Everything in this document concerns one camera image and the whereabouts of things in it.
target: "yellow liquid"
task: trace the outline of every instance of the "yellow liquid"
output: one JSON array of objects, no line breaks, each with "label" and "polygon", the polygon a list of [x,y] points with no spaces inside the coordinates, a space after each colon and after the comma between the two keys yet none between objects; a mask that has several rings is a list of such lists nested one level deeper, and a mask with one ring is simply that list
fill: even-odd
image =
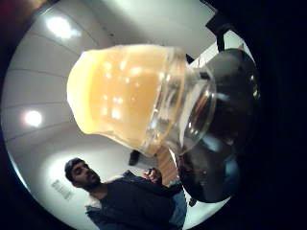
[{"label": "yellow liquid", "polygon": [[153,115],[168,52],[137,45],[83,53],[67,83],[68,102],[81,131],[138,150]]}]

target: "man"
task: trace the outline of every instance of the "man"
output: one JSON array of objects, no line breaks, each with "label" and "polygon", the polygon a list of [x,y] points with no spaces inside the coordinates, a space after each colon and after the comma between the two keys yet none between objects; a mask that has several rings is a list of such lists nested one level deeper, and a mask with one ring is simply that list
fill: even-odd
[{"label": "man", "polygon": [[65,165],[73,186],[89,192],[86,214],[101,230],[180,229],[186,214],[182,187],[165,187],[157,169],[136,176],[130,171],[101,182],[99,175],[80,158]]}]

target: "hand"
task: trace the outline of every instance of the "hand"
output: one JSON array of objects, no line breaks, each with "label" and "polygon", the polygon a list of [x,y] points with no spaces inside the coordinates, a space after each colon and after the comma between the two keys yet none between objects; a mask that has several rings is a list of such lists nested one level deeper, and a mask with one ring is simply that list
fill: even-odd
[{"label": "hand", "polygon": [[159,169],[151,168],[143,171],[143,177],[154,184],[162,184],[162,173]]}]

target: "dark hair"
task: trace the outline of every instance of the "dark hair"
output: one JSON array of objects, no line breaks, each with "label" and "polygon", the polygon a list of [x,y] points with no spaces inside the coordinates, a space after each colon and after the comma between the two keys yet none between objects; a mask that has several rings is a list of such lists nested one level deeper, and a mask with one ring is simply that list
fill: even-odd
[{"label": "dark hair", "polygon": [[82,159],[75,157],[71,160],[69,160],[65,164],[65,176],[70,182],[74,182],[73,176],[71,175],[71,170],[74,168],[74,166],[80,162],[84,162]]}]

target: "ceiling light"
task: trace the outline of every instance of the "ceiling light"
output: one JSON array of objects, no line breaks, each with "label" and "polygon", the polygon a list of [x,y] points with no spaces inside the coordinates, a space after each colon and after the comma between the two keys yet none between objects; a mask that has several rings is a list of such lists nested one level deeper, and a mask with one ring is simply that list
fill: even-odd
[{"label": "ceiling light", "polygon": [[37,111],[31,110],[25,115],[25,122],[31,127],[38,127],[41,124],[41,114]]}]

